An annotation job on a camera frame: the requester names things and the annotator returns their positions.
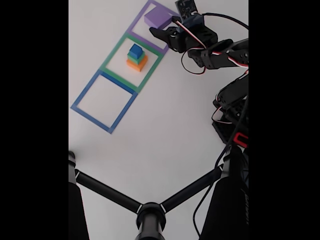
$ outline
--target orange block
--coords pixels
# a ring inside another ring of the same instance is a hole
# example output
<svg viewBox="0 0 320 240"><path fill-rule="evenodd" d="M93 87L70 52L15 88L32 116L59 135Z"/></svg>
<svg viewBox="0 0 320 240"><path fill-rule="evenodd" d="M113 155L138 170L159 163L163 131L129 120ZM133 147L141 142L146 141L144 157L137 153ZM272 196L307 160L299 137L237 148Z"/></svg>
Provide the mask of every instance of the orange block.
<svg viewBox="0 0 320 240"><path fill-rule="evenodd" d="M135 64L133 61L131 61L130 59L126 60L126 64L128 66L130 66L131 68L137 70L138 72L141 72L141 70L144 68L144 66L146 65L148 61L148 56L144 55L144 58L141 60L141 62L139 64Z"/></svg>

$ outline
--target small blue cube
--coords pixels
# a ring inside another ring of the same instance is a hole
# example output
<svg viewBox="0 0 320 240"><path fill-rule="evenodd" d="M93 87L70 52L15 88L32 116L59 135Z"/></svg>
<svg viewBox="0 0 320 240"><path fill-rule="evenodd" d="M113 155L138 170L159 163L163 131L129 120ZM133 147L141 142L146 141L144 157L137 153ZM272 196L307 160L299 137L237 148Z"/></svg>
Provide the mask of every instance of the small blue cube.
<svg viewBox="0 0 320 240"><path fill-rule="evenodd" d="M135 59L139 59L144 51L141 47L139 47L137 44L133 44L133 46L130 48L129 54L131 57Z"/></svg>

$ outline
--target blue tape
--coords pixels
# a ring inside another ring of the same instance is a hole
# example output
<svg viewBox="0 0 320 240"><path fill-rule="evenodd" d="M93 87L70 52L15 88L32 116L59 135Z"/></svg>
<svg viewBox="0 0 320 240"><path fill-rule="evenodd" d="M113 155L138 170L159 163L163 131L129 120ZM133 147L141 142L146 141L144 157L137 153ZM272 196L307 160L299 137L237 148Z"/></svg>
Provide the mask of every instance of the blue tape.
<svg viewBox="0 0 320 240"><path fill-rule="evenodd" d="M126 114L127 110L129 109L129 107L131 106L131 104L133 103L133 101L136 99L136 97L138 96L138 93L134 92L132 94L132 97L130 98L130 100L127 102L127 104L125 105L125 107L122 109L122 111L120 112L119 116L116 118L116 120L114 121L114 123L112 124L112 126L109 128L109 133L112 134L112 132L114 131L114 129L116 128L116 126L118 125L118 123L120 122L120 120L123 118L123 116Z"/></svg>
<svg viewBox="0 0 320 240"><path fill-rule="evenodd" d="M78 105L80 103L80 101L83 99L83 97L86 95L86 93L88 92L89 88L92 86L92 84L94 84L95 80L97 79L97 77L102 73L101 70L96 71L96 73L93 75L93 77L91 78L91 80L88 82L88 84L85 86L85 88L82 90L82 92L80 93L80 95L77 97L77 99L74 101L74 105Z"/></svg>
<svg viewBox="0 0 320 240"><path fill-rule="evenodd" d="M104 125L102 122L100 122L99 120L95 119L93 116L90 116L89 114L87 114L86 112L84 112L83 110L81 110L80 108L77 107L77 105L84 98L84 96L86 95L86 93L88 92L90 87L94 84L94 82L96 81L96 79L98 78L99 75L105 77L106 79L108 79L109 81L113 82L114 84L116 84L120 88L122 88L122 89L126 90L128 93L132 94L131 98L129 99L127 104L124 106L124 108L120 112L119 116L115 119L115 121L114 121L114 123L112 124L111 127L108 127L108 126ZM138 93L136 93L134 90L132 90L128 86L124 85L122 82L118 81L117 79L115 79L114 77L110 76L109 74L107 74L107 73L105 73L105 72L103 72L101 70L98 70L93 75L93 77L88 82L88 84L85 86L85 88L82 90L82 92L77 97L77 99L74 101L74 103L71 106L71 109L76 111L78 114L82 115L83 117L85 117L86 119L91 121L92 123L96 124L97 126L102 128L103 130L105 130L108 133L112 134L112 132L115 130L115 128L118 125L118 123L120 122L120 120L123 118L123 116L125 115L125 113L129 109L129 107L133 103L133 101L136 99L137 95L138 95Z"/></svg>
<svg viewBox="0 0 320 240"><path fill-rule="evenodd" d="M89 121L93 122L94 124L96 124L97 126L99 126L100 128L102 128L103 130L106 130L107 132L109 132L110 128L107 127L106 125L104 125L102 122L98 121L97 119L95 119L94 117L90 116L89 114L85 113L84 111L82 111L81 109L79 109L75 104L72 104L71 109L76 111L78 114L82 115L83 117L85 117L86 119L88 119Z"/></svg>
<svg viewBox="0 0 320 240"><path fill-rule="evenodd" d="M129 88L128 86L124 85L122 82L115 79L113 76L110 76L109 74L105 73L104 71L101 71L100 73L102 76L104 76L106 79L110 80L114 84L118 85L120 88L126 90L128 93L131 93L132 95L135 93L134 90Z"/></svg>

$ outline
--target tripod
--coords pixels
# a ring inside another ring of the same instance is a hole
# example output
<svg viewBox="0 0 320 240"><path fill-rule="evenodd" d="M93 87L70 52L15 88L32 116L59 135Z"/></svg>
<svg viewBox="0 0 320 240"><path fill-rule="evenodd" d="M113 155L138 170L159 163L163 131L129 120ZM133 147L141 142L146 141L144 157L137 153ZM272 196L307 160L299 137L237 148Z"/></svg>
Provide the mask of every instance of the tripod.
<svg viewBox="0 0 320 240"><path fill-rule="evenodd" d="M208 172L160 204L155 202L142 204L75 169L76 157L69 151L69 240L89 239L82 197L76 183L137 214L136 226L139 233L135 240L165 240L162 232L166 226L166 214L220 178L218 183L221 184L217 183L215 187L200 239L204 240L211 236L210 229L214 225L220 230L214 234L217 236L221 234L223 239L232 239L232 236L225 237L236 232L236 229L229 233L225 232L225 228L229 226L235 226L243 232L243 238L240 239L248 239L249 189L240 176L241 169L245 167L241 160L243 158L240 148L233 145L220 167Z"/></svg>

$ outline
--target black metal rod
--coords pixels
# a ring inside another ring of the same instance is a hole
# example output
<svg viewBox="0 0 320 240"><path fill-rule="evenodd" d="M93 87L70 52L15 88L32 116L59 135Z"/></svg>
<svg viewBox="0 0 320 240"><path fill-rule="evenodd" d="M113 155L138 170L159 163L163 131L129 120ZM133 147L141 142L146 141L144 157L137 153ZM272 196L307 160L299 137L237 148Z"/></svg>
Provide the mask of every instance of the black metal rod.
<svg viewBox="0 0 320 240"><path fill-rule="evenodd" d="M119 204L120 206L134 212L138 212L141 205L140 202L133 200L132 198L122 194L121 192L103 184L102 182L95 180L94 178L88 176L87 174L75 170L76 182L101 196L111 200L112 202Z"/></svg>
<svg viewBox="0 0 320 240"><path fill-rule="evenodd" d="M189 198L199 193L201 190L208 187L212 182L218 180L221 177L221 173L222 171L220 167L217 167L216 169L208 172L206 175L200 177L198 180L194 181L190 185L186 186L184 189L177 192L175 195L169 197L167 200L161 203L165 209L165 213L168 213L175 207L179 206L183 202L187 201Z"/></svg>

